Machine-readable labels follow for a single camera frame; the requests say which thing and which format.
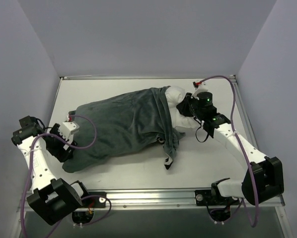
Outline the white pillow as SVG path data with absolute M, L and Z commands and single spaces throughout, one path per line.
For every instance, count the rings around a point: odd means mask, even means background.
M 184 101 L 186 91 L 178 86 L 170 86 L 165 91 L 166 101 L 170 112 L 171 124 L 179 132 L 186 132 L 190 129 L 197 129 L 199 124 L 188 116 Z

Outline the dark green pillowcase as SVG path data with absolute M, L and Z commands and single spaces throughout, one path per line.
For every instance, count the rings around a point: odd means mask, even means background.
M 67 173 L 82 171 L 108 158 L 141 151 L 162 140 L 169 169 L 177 155 L 179 141 L 185 134 L 172 125 L 166 97 L 169 86 L 149 88 L 91 102 L 70 111 L 69 116 L 79 125 L 74 140 L 79 147 L 73 157 L 63 162 Z

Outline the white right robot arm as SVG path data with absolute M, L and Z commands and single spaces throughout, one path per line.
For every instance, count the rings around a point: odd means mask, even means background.
M 196 96 L 187 93 L 177 105 L 180 114 L 203 124 L 208 137 L 215 139 L 241 164 L 245 171 L 242 180 L 223 178 L 212 183 L 210 199 L 223 204 L 228 198 L 241 198 L 256 205 L 284 192 L 283 165 L 277 157 L 268 157 L 240 135 L 232 120 L 219 113 L 210 92 Z

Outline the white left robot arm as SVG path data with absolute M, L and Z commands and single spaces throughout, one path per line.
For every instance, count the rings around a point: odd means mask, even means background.
M 26 201 L 47 224 L 54 225 L 77 208 L 86 207 L 90 201 L 82 182 L 69 184 L 56 178 L 47 165 L 47 159 L 51 157 L 61 163 L 73 157 L 77 147 L 74 134 L 79 126 L 68 119 L 47 131 L 38 118 L 31 116 L 20 119 L 19 123 L 20 129 L 13 133 L 11 140 L 29 168 L 32 194 Z

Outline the aluminium right side rail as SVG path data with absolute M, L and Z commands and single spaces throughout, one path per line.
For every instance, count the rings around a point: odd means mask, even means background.
M 257 145 L 256 139 L 254 136 L 254 132 L 253 132 L 253 128 L 250 123 L 250 119 L 248 117 L 245 105 L 244 105 L 242 97 L 241 97 L 240 89 L 238 87 L 238 84 L 237 84 L 237 81 L 235 78 L 232 78 L 231 82 L 234 87 L 235 101 L 236 101 L 238 113 L 239 113 L 240 120 L 242 122 L 243 130 L 244 130 L 243 136 L 254 146 L 253 151 L 255 151 L 258 149 L 258 145 Z

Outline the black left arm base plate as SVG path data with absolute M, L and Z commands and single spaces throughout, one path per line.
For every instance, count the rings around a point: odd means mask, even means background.
M 105 208 L 106 207 L 105 191 L 92 191 L 90 193 L 84 193 L 81 197 L 81 208 Z

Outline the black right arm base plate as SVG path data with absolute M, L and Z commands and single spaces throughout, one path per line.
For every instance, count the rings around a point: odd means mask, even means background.
M 197 206 L 232 206 L 238 205 L 238 199 L 215 195 L 210 189 L 198 189 L 194 191 Z

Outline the aluminium front frame rail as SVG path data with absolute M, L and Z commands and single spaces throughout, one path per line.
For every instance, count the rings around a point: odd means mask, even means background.
M 202 209 L 197 206 L 195 190 L 207 188 L 178 188 L 178 189 L 118 189 L 106 190 L 105 208 L 78 208 L 83 210 L 106 210 L 112 204 L 113 210 L 166 210 L 166 209 Z

